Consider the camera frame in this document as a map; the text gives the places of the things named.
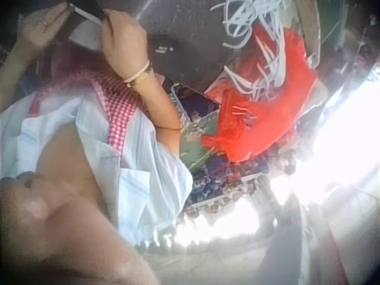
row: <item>white string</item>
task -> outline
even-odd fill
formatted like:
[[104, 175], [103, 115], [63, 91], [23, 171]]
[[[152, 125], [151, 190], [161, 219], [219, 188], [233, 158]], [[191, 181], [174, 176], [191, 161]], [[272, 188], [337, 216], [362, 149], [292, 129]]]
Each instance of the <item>white string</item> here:
[[[236, 12], [230, 16], [230, 5], [238, 2], [240, 2], [241, 5]], [[267, 61], [267, 65], [263, 68], [257, 65], [262, 74], [262, 78], [256, 80], [254, 83], [234, 73], [227, 66], [224, 67], [224, 70], [231, 78], [235, 88], [242, 94], [250, 94], [252, 100], [259, 100], [261, 97], [260, 94], [262, 94], [263, 91], [265, 91], [265, 96], [267, 97], [268, 89], [271, 86], [280, 87], [285, 80], [285, 41], [279, 12], [281, 3], [283, 7], [286, 7], [283, 0], [227, 0], [225, 3], [217, 4], [210, 9], [210, 11], [212, 11], [216, 8], [223, 7], [224, 15], [222, 23], [226, 33], [233, 38], [243, 37], [242, 41], [237, 45], [223, 43], [223, 46], [232, 49], [244, 47], [252, 36], [252, 24], [257, 18], [270, 38], [276, 42], [277, 49], [274, 54], [274, 51], [256, 37], [255, 40]]]

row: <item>shirt sleeve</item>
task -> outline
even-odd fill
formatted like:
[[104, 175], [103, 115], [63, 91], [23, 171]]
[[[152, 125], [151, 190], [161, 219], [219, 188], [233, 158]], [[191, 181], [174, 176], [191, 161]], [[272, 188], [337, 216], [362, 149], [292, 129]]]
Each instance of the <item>shirt sleeve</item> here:
[[176, 221], [191, 192], [192, 175], [157, 141], [153, 124], [140, 110], [127, 127], [123, 158], [128, 168], [150, 172], [149, 199], [135, 231], [140, 242]]
[[1, 125], [1, 177], [14, 176], [17, 159], [17, 143], [23, 120], [29, 113], [29, 107], [34, 94], [31, 94], [11, 105], [0, 114]]

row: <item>white shirt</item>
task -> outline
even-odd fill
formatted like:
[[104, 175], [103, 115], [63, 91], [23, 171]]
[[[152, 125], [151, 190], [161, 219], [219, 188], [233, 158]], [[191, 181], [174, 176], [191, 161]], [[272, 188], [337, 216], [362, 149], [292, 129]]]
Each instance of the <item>white shirt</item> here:
[[176, 221], [192, 189], [185, 165], [162, 144], [137, 109], [126, 129], [123, 154], [107, 144], [109, 122], [92, 87], [57, 92], [28, 118], [34, 94], [9, 107], [1, 120], [1, 178], [36, 171], [44, 146], [58, 128], [75, 122], [111, 221], [132, 245]]

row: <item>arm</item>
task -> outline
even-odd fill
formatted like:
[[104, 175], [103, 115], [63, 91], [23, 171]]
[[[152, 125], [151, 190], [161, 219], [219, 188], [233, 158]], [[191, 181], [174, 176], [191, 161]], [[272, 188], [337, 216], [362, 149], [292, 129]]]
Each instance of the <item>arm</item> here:
[[71, 9], [63, 2], [50, 9], [38, 10], [22, 21], [16, 44], [0, 68], [0, 112], [13, 103], [17, 81], [29, 63], [52, 41], [70, 13]]
[[[105, 21], [103, 25], [103, 53], [121, 78], [130, 78], [148, 62], [147, 33], [128, 14], [111, 10], [105, 12], [109, 21]], [[134, 88], [141, 95], [149, 111], [157, 130], [158, 142], [178, 156], [180, 123], [169, 96], [152, 72]]]
[[178, 156], [181, 125], [169, 96], [157, 82], [153, 73], [137, 84], [135, 89], [141, 95], [152, 123], [156, 127], [157, 140]]
[[0, 68], [0, 112], [13, 103], [14, 90], [18, 79], [24, 74], [30, 61], [30, 55], [16, 43]]

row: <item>skin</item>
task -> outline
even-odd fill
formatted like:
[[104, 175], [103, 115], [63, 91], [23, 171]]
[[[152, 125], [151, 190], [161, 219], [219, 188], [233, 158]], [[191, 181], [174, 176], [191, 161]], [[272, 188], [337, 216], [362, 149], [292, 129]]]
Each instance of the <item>skin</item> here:
[[[109, 21], [103, 24], [104, 56], [122, 79], [129, 78], [148, 60], [146, 32], [124, 12], [105, 12]], [[70, 13], [63, 3], [24, 19], [15, 48], [1, 69], [3, 110], [12, 102], [18, 78]], [[52, 23], [51, 31], [44, 31], [36, 20], [41, 16]], [[179, 119], [154, 74], [135, 89], [156, 126], [157, 140], [178, 155]], [[73, 123], [61, 126], [46, 145], [37, 173], [0, 181], [0, 202], [2, 270], [19, 275], [69, 271], [120, 284], [159, 284], [146, 262], [110, 223]]]

